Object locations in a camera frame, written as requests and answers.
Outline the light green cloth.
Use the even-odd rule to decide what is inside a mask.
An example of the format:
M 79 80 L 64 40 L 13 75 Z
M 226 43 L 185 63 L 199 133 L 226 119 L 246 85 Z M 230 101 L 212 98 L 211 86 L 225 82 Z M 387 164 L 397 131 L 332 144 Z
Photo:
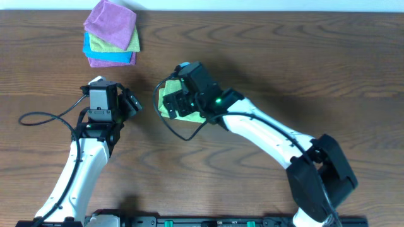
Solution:
M 162 117 L 200 124 L 205 122 L 199 112 L 193 112 L 192 105 L 189 108 L 186 104 L 179 80 L 168 80 L 165 86 L 159 89 L 158 111 Z

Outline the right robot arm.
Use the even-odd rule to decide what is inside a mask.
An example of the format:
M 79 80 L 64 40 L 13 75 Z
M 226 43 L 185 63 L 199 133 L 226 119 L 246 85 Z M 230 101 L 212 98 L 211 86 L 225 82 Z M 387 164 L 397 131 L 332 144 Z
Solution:
M 358 180 L 338 142 L 327 134 L 319 138 L 295 131 L 256 107 L 232 88 L 221 89 L 200 63 L 183 62 L 156 85 L 163 89 L 165 116 L 160 120 L 198 114 L 198 127 L 219 125 L 262 149 L 286 171 L 298 211 L 293 226 L 346 226 L 336 209 L 357 188 Z

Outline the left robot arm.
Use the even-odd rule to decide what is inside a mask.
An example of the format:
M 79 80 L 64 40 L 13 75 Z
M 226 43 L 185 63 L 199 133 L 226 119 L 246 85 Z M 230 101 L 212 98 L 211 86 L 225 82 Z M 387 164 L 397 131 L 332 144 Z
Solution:
M 97 179 L 120 139 L 124 122 L 141 109 L 133 93 L 122 84 L 98 76 L 86 86 L 90 105 L 78 117 L 71 133 L 69 158 L 34 226 L 83 225 Z

